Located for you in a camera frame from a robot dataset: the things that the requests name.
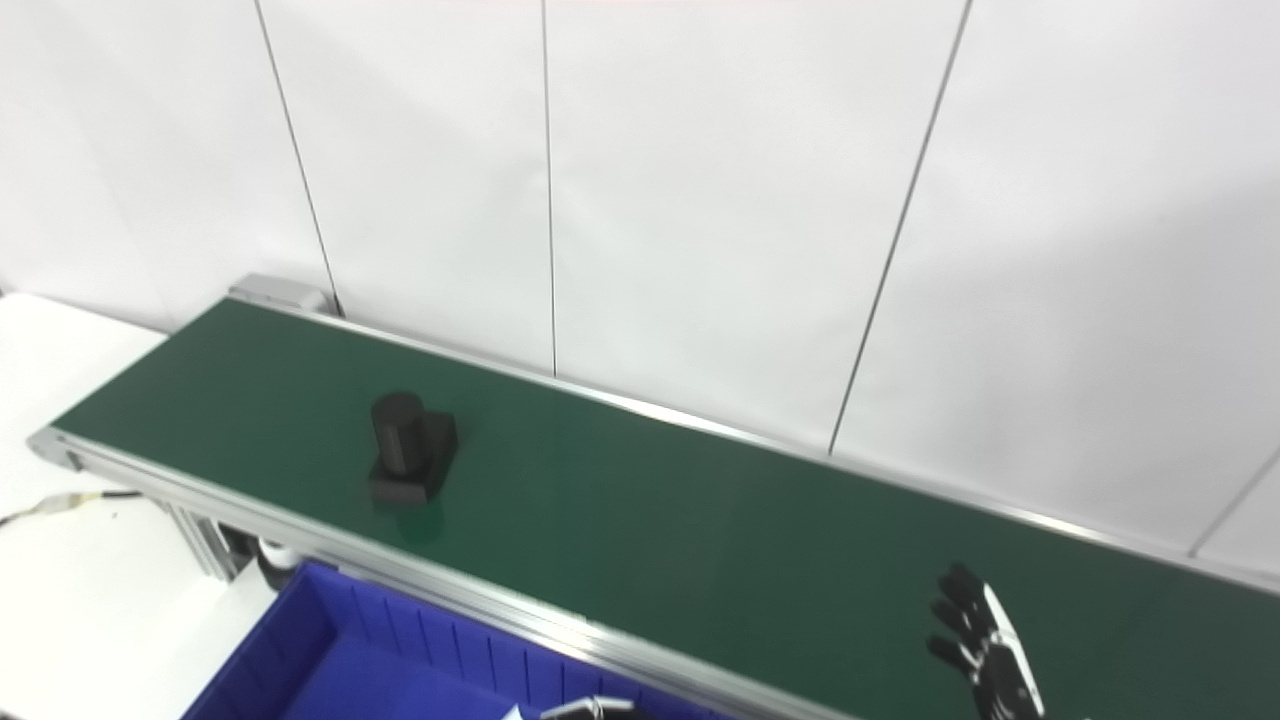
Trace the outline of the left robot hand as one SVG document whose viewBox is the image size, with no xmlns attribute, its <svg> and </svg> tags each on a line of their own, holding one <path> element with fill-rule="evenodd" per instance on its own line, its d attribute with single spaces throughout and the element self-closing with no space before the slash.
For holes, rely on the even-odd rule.
<svg viewBox="0 0 1280 720">
<path fill-rule="evenodd" d="M 586 696 L 564 705 L 548 708 L 541 720 L 639 720 L 652 716 L 631 700 L 608 696 Z"/>
</svg>

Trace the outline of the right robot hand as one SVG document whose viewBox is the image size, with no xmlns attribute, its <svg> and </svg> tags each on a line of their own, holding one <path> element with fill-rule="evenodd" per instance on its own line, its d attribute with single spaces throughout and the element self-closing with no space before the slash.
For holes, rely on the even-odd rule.
<svg viewBox="0 0 1280 720">
<path fill-rule="evenodd" d="M 966 679 L 978 717 L 1047 719 L 1025 648 L 995 588 L 960 562 L 937 587 L 931 611 L 948 634 L 929 635 L 925 647 Z"/>
</svg>

